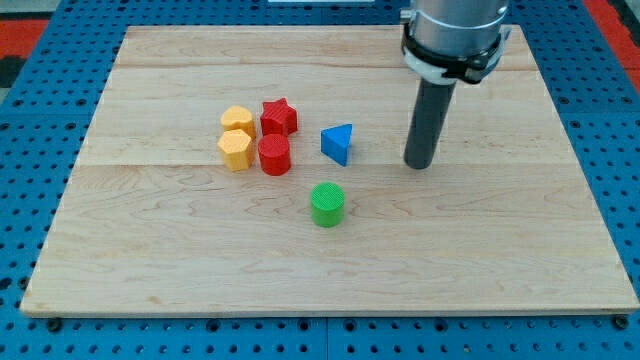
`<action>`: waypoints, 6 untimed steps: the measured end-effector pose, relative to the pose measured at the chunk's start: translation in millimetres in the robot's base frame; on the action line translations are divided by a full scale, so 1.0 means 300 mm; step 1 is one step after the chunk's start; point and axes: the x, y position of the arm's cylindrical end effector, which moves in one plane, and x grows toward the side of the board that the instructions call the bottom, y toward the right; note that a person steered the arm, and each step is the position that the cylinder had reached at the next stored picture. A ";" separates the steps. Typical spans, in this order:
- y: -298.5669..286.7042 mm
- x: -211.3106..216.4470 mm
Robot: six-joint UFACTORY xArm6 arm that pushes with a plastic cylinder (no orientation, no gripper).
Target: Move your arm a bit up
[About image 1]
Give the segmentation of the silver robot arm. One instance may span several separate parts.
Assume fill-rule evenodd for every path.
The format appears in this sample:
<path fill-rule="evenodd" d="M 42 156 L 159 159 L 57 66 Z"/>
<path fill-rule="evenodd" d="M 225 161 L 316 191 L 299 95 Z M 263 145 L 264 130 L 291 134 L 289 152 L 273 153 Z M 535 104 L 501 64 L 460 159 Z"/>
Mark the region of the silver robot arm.
<path fill-rule="evenodd" d="M 478 84 L 498 65 L 508 0 L 411 0 L 400 10 L 406 64 L 435 85 Z"/>

